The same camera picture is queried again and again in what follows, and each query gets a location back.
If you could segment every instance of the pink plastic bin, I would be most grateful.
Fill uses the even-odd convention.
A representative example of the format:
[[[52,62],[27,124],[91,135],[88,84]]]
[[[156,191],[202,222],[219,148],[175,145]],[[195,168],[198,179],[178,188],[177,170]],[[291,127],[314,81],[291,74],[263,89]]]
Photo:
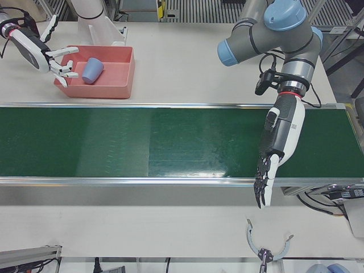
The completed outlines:
[[[65,78],[67,88],[55,79],[54,84],[63,93],[73,98],[130,98],[135,69],[132,47],[70,46],[78,47],[80,51],[65,55],[61,64],[73,60],[72,71],[78,73],[78,78]],[[90,57],[102,61],[104,70],[93,84],[86,84],[81,76]]]

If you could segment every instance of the white stand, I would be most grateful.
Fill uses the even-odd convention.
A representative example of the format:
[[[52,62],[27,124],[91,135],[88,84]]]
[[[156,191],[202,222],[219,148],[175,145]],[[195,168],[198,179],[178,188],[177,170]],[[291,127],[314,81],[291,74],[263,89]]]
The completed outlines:
[[[78,14],[78,36],[81,44],[125,46],[127,29],[124,28],[121,33],[106,16],[105,11],[100,15],[104,9],[100,0],[72,0],[72,4]]]

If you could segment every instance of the blue cup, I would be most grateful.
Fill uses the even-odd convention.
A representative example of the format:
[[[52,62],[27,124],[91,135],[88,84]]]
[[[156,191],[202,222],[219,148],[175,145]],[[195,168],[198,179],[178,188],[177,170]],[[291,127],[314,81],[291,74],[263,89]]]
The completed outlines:
[[[94,83],[104,69],[104,64],[96,58],[90,58],[87,61],[82,73],[82,79],[86,84]]]

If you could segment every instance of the table surface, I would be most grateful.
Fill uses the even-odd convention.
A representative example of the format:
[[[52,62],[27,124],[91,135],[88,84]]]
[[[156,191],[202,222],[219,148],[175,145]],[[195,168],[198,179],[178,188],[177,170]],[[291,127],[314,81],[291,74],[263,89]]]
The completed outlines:
[[[259,57],[234,67],[218,60],[216,46],[229,24],[128,23],[127,45],[136,69],[129,100],[66,97],[50,73],[33,70],[10,43],[0,61],[1,101],[62,103],[272,104],[276,93],[254,95]],[[77,25],[60,23],[49,46],[77,43]],[[322,102],[335,102],[321,61],[313,84]],[[306,99],[315,102],[312,92]],[[360,257],[364,241],[349,223],[304,207],[273,191],[259,210],[251,188],[2,187],[0,251],[63,245],[66,257],[254,257],[245,238],[274,253],[290,234],[289,257]]]
[[[40,74],[9,43],[0,62],[2,102],[69,103],[201,103],[201,104],[273,104],[276,91],[263,96],[254,94],[259,79],[261,56],[233,67],[225,67],[217,56],[217,44],[230,35],[230,24],[128,23],[127,46],[134,49],[135,75],[128,100],[94,100],[68,98],[53,85],[51,73]],[[40,30],[46,23],[39,24]],[[77,44],[77,23],[61,22],[50,49]],[[270,61],[263,68],[270,67]],[[320,60],[312,80],[321,101],[336,102]],[[316,103],[312,91],[305,100]]]

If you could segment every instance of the green conveyor belt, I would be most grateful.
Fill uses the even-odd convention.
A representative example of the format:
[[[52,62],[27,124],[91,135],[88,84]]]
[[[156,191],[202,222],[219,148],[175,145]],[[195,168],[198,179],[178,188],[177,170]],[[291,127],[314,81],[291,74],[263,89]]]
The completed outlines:
[[[254,177],[268,109],[0,108],[0,176]],[[307,110],[277,177],[364,177],[345,110]]]

